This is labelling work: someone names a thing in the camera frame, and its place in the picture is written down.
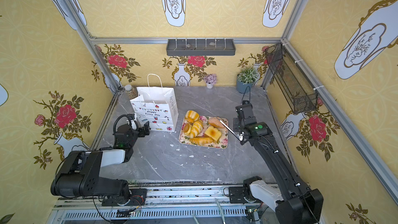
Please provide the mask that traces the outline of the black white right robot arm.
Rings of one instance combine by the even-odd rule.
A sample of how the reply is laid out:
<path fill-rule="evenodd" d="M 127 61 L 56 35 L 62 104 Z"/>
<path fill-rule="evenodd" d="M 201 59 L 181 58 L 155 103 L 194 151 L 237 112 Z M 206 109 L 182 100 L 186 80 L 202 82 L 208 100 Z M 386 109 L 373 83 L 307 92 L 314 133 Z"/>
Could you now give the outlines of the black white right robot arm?
<path fill-rule="evenodd" d="M 280 151 L 275 137 L 265 122 L 257 122 L 253 106 L 243 100 L 236 108 L 234 131 L 242 145 L 249 143 L 263 158 L 276 180 L 278 190 L 260 177 L 244 181 L 251 198 L 272 209 L 281 224 L 317 224 L 320 222 L 323 196 L 311 189 L 296 173 Z"/>

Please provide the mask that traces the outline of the long golden bread loaf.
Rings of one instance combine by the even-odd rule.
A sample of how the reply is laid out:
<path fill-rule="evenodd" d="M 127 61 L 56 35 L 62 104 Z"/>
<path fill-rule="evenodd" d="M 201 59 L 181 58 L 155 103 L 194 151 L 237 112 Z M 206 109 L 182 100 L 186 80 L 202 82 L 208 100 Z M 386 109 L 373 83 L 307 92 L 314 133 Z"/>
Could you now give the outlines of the long golden bread loaf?
<path fill-rule="evenodd" d="M 204 146 L 206 144 L 210 144 L 210 143 L 214 142 L 214 140 L 212 138 L 207 137 L 207 136 L 195 137 L 195 138 L 189 139 L 189 141 L 192 144 L 199 145 L 199 146 Z"/>

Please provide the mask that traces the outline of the seeded brown bun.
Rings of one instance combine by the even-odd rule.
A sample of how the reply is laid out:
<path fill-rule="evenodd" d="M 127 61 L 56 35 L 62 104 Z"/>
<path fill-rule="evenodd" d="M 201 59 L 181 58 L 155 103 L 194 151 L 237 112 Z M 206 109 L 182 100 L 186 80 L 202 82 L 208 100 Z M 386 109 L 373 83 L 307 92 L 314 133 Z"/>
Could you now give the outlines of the seeded brown bun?
<path fill-rule="evenodd" d="M 211 117 L 208 119 L 208 124 L 215 127 L 215 128 L 221 128 L 224 129 L 224 125 L 221 123 L 221 121 L 216 118 L 216 117 Z"/>

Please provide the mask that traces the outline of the striped twisted bread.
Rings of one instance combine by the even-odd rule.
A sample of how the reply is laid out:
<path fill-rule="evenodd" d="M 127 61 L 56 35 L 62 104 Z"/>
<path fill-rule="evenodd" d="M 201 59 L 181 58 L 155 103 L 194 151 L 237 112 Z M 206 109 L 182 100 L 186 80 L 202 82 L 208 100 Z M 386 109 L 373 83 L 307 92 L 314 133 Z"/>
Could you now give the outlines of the striped twisted bread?
<path fill-rule="evenodd" d="M 192 130 L 191 130 L 191 132 L 189 134 L 189 137 L 191 139 L 197 137 L 202 130 L 203 130 L 203 121 L 202 120 L 195 121 L 192 124 Z"/>

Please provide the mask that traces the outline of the white printed paper bag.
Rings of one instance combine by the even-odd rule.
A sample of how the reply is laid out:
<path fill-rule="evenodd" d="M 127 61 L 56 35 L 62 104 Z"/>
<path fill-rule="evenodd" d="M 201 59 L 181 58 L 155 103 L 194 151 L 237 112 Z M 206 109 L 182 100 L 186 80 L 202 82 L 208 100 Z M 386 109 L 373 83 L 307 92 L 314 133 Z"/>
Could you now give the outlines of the white printed paper bag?
<path fill-rule="evenodd" d="M 172 87 L 137 87 L 138 96 L 130 103 L 141 124 L 149 123 L 153 131 L 175 132 L 178 108 Z"/>

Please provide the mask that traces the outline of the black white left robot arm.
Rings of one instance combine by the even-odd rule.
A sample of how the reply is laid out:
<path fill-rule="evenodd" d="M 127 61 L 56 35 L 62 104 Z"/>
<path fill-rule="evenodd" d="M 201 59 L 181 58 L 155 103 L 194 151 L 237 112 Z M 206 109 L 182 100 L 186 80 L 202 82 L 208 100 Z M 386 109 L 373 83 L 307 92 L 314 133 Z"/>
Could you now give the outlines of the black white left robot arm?
<path fill-rule="evenodd" d="M 51 194 L 65 198 L 107 196 L 131 198 L 126 180 L 100 177 L 100 170 L 129 162 L 138 138 L 150 134 L 149 122 L 136 130 L 130 124 L 114 127 L 114 146 L 96 151 L 72 151 L 58 169 Z"/>

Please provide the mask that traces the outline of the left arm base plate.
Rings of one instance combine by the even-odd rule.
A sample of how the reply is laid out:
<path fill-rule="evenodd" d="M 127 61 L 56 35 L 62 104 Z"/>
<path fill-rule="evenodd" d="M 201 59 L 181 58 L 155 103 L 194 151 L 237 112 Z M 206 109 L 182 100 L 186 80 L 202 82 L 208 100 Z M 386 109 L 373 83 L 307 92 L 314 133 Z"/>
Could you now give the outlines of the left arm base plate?
<path fill-rule="evenodd" d="M 129 189 L 128 193 L 123 193 L 120 196 L 106 196 L 102 200 L 102 206 L 125 207 L 137 206 L 140 207 L 145 204 L 147 197 L 147 189 Z"/>

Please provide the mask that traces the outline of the square yellow toast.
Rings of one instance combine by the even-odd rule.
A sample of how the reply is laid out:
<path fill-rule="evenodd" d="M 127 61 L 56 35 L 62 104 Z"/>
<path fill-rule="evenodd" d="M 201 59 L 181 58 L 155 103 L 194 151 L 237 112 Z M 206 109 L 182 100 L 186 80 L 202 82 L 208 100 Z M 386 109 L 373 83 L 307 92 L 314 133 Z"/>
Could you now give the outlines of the square yellow toast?
<path fill-rule="evenodd" d="M 204 135 L 206 137 L 212 138 L 214 142 L 217 142 L 221 138 L 222 132 L 217 128 L 215 128 L 214 126 L 210 125 L 205 131 Z"/>

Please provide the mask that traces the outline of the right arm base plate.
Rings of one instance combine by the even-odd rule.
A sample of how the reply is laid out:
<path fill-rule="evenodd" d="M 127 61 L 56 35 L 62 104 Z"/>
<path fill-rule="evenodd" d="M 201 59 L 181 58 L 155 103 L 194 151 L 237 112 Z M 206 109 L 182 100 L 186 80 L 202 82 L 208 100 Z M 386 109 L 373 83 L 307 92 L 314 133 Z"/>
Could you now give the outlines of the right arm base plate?
<path fill-rule="evenodd" d="M 228 196 L 230 203 L 260 203 L 258 199 L 254 199 L 250 196 L 249 190 L 246 187 L 229 187 Z"/>

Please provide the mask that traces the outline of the small round yellow bun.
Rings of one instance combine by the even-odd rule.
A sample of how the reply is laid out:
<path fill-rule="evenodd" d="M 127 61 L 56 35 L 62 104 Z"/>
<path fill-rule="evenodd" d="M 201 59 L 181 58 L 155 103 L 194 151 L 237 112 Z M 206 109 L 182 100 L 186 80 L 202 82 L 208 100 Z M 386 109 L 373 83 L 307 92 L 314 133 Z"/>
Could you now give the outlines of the small round yellow bun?
<path fill-rule="evenodd" d="M 192 131 L 192 124 L 191 123 L 186 123 L 184 128 L 182 129 L 184 135 L 189 136 L 191 131 Z"/>

